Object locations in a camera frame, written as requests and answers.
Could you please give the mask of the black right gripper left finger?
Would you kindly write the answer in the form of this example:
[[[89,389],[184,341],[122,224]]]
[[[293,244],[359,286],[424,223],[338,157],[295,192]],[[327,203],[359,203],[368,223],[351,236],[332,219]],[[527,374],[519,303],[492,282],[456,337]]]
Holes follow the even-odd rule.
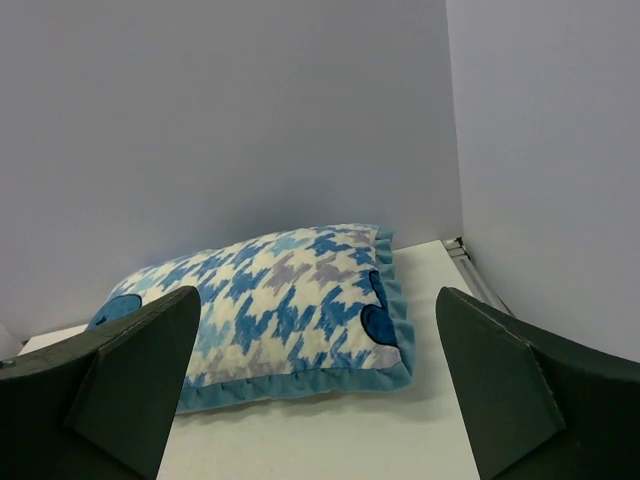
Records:
[[[1,363],[4,479],[154,479],[200,321],[190,286]]]

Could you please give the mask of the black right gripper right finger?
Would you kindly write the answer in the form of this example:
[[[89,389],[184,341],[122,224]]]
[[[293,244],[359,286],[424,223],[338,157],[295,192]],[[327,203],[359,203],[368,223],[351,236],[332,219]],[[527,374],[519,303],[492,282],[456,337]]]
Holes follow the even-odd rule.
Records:
[[[638,478],[638,363],[454,288],[436,320],[480,478]]]

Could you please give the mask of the blue patterned pillowcase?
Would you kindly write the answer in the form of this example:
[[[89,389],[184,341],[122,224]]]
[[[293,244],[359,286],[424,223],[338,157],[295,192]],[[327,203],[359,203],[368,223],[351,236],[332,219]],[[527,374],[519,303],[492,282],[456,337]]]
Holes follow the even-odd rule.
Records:
[[[415,328],[393,232],[338,224],[275,232],[142,268],[93,318],[106,324],[191,286],[200,322],[177,410],[408,386]]]

